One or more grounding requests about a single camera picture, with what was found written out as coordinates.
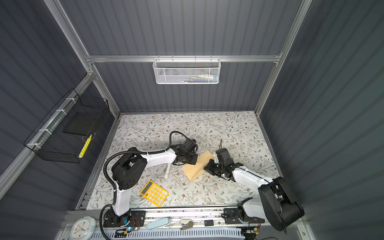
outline calculator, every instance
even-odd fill
[[[158,207],[161,207],[168,197],[168,192],[152,181],[147,183],[140,194]]]

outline folded yellow cloth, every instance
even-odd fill
[[[210,159],[214,159],[214,156],[209,151],[206,151],[197,158],[196,165],[187,164],[181,169],[183,169],[189,180],[193,181],[205,172],[203,168],[208,164]]]

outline calculator screen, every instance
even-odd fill
[[[141,194],[144,195],[144,194],[148,191],[148,189],[152,186],[152,184],[153,184],[153,183],[149,182],[149,183],[146,185],[146,187],[143,189],[143,191],[141,192]]]

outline floral tablecloth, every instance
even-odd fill
[[[209,150],[215,152],[223,139],[234,162],[243,163],[250,169],[268,177],[279,176],[266,145],[264,136],[252,111],[213,112],[213,113],[175,113],[175,114],[134,114],[121,116],[108,156],[137,147],[138,150],[163,149],[169,143],[169,133],[180,131],[191,139],[196,139],[202,154]],[[172,144],[182,143],[181,135],[172,135]],[[110,175],[113,159],[108,165]],[[154,207],[149,200],[140,195],[145,184],[152,180],[169,192],[164,206],[187,206],[207,204],[237,203],[247,197],[259,198],[242,184],[204,173],[191,182],[181,166],[171,166],[169,178],[164,178],[167,165],[147,168],[139,182],[132,188],[131,207]],[[101,209],[112,203],[112,186],[103,172],[97,179],[87,209]]]

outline white cylinder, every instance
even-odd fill
[[[170,171],[170,163],[167,164],[167,170],[166,170],[166,173],[164,174],[164,178],[168,178],[169,176],[169,171]]]

